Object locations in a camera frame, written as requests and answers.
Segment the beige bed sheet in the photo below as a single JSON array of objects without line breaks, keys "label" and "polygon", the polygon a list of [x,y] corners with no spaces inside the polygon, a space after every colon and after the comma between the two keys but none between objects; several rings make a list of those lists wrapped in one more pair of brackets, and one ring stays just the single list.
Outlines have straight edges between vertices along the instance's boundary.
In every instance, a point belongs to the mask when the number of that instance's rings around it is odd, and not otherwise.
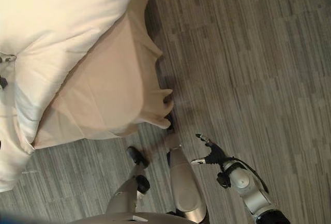
[{"label": "beige bed sheet", "polygon": [[164,117],[172,90],[160,89],[155,62],[162,54],[147,34],[148,0],[131,0],[126,14],[68,75],[46,109],[33,143],[44,148],[71,141],[129,135],[137,124],[169,127]]}]

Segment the wood grain flooring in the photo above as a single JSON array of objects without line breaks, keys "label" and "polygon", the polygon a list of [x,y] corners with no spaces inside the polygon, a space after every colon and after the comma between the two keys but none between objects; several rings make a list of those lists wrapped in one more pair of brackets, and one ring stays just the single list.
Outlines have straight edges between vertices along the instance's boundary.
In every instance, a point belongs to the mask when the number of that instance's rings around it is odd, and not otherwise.
[{"label": "wood grain flooring", "polygon": [[[207,154],[204,132],[247,161],[292,223],[331,223],[331,0],[150,0],[149,33],[164,52],[158,73],[174,89],[174,117],[189,159]],[[0,209],[69,222],[104,212],[133,163],[152,161],[139,210],[173,209],[166,132],[148,124],[109,141],[39,150]],[[194,167],[211,223],[251,223],[217,167]]]}]

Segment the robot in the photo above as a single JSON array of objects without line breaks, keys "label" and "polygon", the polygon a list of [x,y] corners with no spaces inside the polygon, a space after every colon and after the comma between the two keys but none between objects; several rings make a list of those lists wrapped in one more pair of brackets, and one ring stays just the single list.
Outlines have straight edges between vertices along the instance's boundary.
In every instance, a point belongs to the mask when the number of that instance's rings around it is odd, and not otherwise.
[{"label": "robot", "polygon": [[182,146],[176,139],[168,139],[167,153],[170,167],[172,195],[176,212],[167,214],[136,213],[137,195],[146,194],[150,188],[144,169],[148,161],[134,147],[127,148],[128,155],[136,164],[129,178],[120,186],[111,198],[106,213],[73,224],[129,224],[148,222],[150,224],[208,224],[209,215],[198,181],[191,165],[218,164],[220,173],[217,182],[223,188],[233,188],[243,200],[256,224],[288,224],[284,214],[277,209],[268,195],[268,188],[255,170],[248,164],[234,157],[228,157],[217,144],[203,134],[197,134],[202,142],[211,149],[211,153],[191,163],[186,159]]}]

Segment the bedding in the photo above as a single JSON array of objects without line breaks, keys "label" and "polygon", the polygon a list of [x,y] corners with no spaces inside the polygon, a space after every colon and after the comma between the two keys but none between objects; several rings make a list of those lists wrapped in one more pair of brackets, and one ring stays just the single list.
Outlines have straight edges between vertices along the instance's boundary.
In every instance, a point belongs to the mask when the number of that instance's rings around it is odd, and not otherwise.
[{"label": "bedding", "polygon": [[0,0],[0,191],[29,160],[44,110],[69,71],[125,12],[130,0]]},{"label": "bedding", "polygon": [[168,128],[173,102],[160,89],[155,63],[162,55],[145,26],[148,0],[128,9],[70,72],[47,107],[33,142],[35,149],[79,139],[123,137],[139,123]]}]

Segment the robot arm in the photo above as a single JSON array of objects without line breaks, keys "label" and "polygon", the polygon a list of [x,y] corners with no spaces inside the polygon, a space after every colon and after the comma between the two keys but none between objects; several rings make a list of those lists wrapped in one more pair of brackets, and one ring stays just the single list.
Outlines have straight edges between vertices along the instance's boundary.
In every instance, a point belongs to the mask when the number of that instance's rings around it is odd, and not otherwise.
[{"label": "robot arm", "polygon": [[242,198],[247,210],[256,224],[288,224],[284,214],[278,210],[269,197],[269,191],[263,180],[248,164],[234,157],[228,157],[225,152],[209,138],[202,134],[196,135],[212,152],[205,158],[195,159],[193,165],[218,164],[221,172],[217,182],[223,188],[233,187]]}]

